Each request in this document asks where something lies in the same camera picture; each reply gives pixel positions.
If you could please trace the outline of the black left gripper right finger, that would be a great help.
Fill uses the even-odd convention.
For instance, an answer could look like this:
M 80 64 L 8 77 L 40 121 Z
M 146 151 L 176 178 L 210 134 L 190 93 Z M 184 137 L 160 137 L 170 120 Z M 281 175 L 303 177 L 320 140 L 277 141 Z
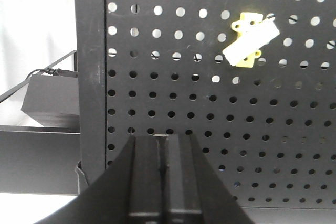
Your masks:
M 252 223 L 203 154 L 195 135 L 160 140 L 163 223 Z

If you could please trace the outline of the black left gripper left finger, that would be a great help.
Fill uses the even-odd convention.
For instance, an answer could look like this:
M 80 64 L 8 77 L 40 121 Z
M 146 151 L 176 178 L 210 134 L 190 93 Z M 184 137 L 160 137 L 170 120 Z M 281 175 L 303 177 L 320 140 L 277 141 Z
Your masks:
M 130 137 L 94 183 L 40 223 L 163 223 L 161 144 Z

